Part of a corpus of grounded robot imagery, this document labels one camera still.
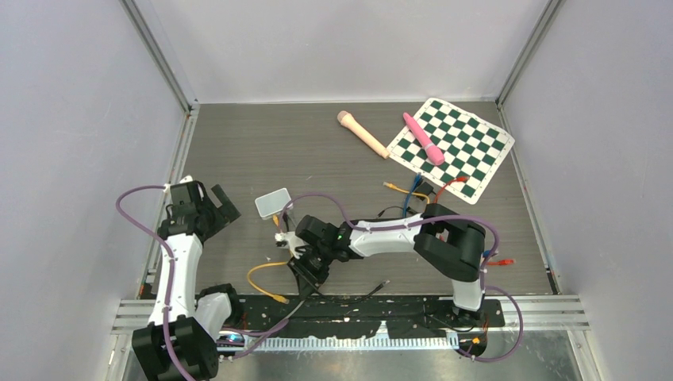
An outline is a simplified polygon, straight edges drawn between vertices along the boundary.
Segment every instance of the white wall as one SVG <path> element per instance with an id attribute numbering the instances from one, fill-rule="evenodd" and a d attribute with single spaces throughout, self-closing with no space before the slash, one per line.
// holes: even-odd
<path id="1" fill-rule="evenodd" d="M 182 111 L 118 1 L 2 2 L 0 40 L 0 378 L 92 380 L 149 245 L 114 201 L 166 181 Z"/>
<path id="2" fill-rule="evenodd" d="M 495 99 L 547 0 L 151 0 L 201 103 Z"/>
<path id="3" fill-rule="evenodd" d="M 671 379 L 673 2 L 566 2 L 506 102 L 610 379 Z"/>

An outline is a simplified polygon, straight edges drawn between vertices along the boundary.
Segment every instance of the checkered mat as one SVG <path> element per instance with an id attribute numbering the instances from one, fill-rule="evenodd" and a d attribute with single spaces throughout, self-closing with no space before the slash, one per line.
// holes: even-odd
<path id="1" fill-rule="evenodd" d="M 413 118 L 442 150 L 446 161 L 432 165 L 406 126 L 388 145 L 390 157 L 440 187 L 456 177 L 469 176 L 466 183 L 453 183 L 446 190 L 476 204 L 514 139 L 504 129 L 436 98 L 428 99 Z"/>

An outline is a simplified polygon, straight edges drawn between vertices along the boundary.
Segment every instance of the blue cable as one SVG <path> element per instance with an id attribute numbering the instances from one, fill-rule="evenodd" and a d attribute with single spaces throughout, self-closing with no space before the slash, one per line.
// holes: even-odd
<path id="1" fill-rule="evenodd" d="M 409 206 L 409 200 L 411 199 L 411 194 L 413 193 L 413 190 L 416 189 L 416 187 L 418 186 L 419 181 L 421 181 L 421 174 L 417 173 L 416 177 L 413 178 L 413 184 L 411 184 L 409 193 L 407 193 L 406 197 L 404 198 L 404 205 L 402 206 L 402 218 L 406 218 L 406 208 Z"/>

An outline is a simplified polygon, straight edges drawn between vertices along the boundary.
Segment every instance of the wood grain surface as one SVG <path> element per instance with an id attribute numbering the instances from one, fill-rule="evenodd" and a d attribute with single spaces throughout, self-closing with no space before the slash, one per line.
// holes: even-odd
<path id="1" fill-rule="evenodd" d="M 286 187 L 291 196 L 320 191 L 338 198 L 351 218 L 368 218 L 388 206 L 401 205 L 404 194 L 383 187 L 388 181 L 408 189 L 414 173 L 393 160 L 376 155 L 353 133 L 340 126 L 337 114 L 355 119 L 385 146 L 404 126 L 402 113 L 413 114 L 413 103 L 311 103 L 266 105 L 204 105 L 191 141 L 184 174 L 210 188 L 222 185 L 242 216 L 206 242 L 198 265 L 197 291 L 232 283 L 240 294 L 256 293 L 245 280 L 248 270 L 268 261 L 286 260 L 288 252 L 275 247 L 275 227 L 263 221 L 255 198 Z M 492 102 L 456 103 L 499 125 Z M 513 294 L 549 294 L 550 286 L 533 228 L 510 158 L 498 169 L 476 205 L 448 192 L 442 204 L 460 214 L 486 218 L 502 238 L 500 258 L 511 266 L 489 267 L 486 283 Z M 410 204 L 422 210 L 424 203 Z M 389 210 L 386 217 L 398 217 Z M 305 198 L 295 205 L 295 221 L 310 214 L 339 225 L 339 210 L 326 199 Z M 492 237 L 487 238 L 487 247 Z M 296 294 L 287 267 L 261 269 L 254 274 L 262 287 L 280 294 Z M 451 294 L 451 283 L 420 256 L 382 254 L 345 264 L 334 262 L 321 288 L 328 294 L 366 294 L 383 279 L 391 282 L 384 294 Z"/>

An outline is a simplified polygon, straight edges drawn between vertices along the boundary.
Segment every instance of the beige microphone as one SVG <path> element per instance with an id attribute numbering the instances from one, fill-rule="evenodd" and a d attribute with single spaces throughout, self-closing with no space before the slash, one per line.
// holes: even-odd
<path id="1" fill-rule="evenodd" d="M 387 159 L 390 156 L 390 152 L 383 147 L 375 137 L 373 137 L 363 126 L 361 126 L 356 119 L 348 112 L 341 111 L 336 119 L 347 129 L 350 129 L 355 135 L 358 136 L 369 148 L 373 149 L 374 152 L 378 153 L 383 159 Z"/>

